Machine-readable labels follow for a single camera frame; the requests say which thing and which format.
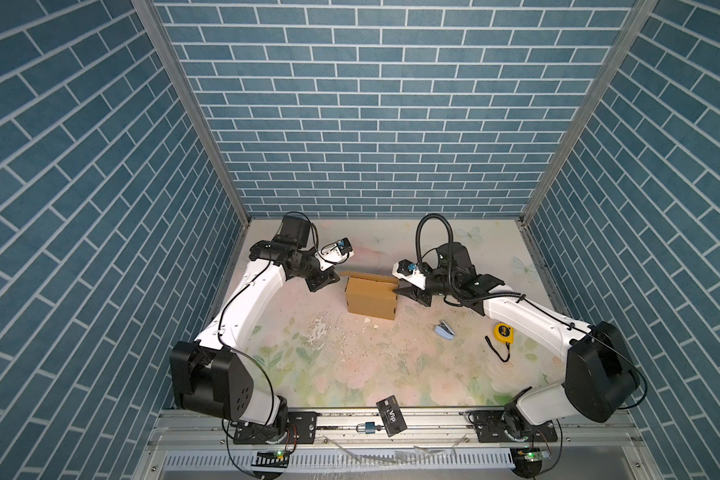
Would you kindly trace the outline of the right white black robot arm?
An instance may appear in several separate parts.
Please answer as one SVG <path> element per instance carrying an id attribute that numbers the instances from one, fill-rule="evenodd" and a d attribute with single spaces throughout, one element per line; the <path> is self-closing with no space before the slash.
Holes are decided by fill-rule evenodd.
<path id="1" fill-rule="evenodd" d="M 531 301 L 490 274 L 479 274 L 458 242 L 437 248 L 438 264 L 401 260 L 393 275 L 407 283 L 398 292 L 424 306 L 435 295 L 523 333 L 563 361 L 562 380 L 530 387 L 505 406 L 504 421 L 517 428 L 580 414 L 604 423 L 639 388 L 641 374 L 615 325 L 565 317 Z"/>

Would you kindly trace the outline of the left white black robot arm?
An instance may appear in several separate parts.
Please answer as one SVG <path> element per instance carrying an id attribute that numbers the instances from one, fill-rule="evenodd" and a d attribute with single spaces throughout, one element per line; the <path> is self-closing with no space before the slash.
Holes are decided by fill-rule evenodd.
<path id="1" fill-rule="evenodd" d="M 244 345 L 287 281 L 301 278 L 316 292 L 340 280 L 335 267 L 352 255 L 348 238 L 322 246 L 305 214 L 286 213 L 272 239 L 251 246 L 242 279 L 220 312 L 194 340 L 174 346 L 169 363 L 177 407 L 228 421 L 279 425 L 286 401 L 268 377 L 264 387 L 256 385 L 251 370 L 261 366 Z"/>

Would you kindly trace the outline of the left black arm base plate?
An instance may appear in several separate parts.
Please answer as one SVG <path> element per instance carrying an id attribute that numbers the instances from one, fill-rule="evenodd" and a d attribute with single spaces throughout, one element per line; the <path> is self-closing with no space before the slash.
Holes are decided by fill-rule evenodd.
<path id="1" fill-rule="evenodd" d="M 267 442 L 280 443 L 286 433 L 291 435 L 290 442 L 313 444 L 317 429 L 316 411 L 280 412 L 273 424 L 260 425 L 252 422 L 238 422 L 232 434 L 235 445 L 264 445 Z"/>

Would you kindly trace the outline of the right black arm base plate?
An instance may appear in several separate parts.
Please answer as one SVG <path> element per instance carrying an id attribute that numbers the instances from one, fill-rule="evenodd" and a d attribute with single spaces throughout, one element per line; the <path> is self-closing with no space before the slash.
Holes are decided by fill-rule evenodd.
<path id="1" fill-rule="evenodd" d="M 518 414 L 504 409 L 469 410 L 464 417 L 474 429 L 480 443 L 552 443 L 559 439 L 554 422 L 531 425 Z"/>

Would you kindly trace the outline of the brown cardboard box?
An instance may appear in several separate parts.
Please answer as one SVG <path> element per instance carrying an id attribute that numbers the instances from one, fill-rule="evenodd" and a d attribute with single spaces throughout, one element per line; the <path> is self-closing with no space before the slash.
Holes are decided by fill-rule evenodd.
<path id="1" fill-rule="evenodd" d="M 399 280 L 360 272 L 341 272 L 346 278 L 345 298 L 349 313 L 394 321 L 398 306 Z"/>

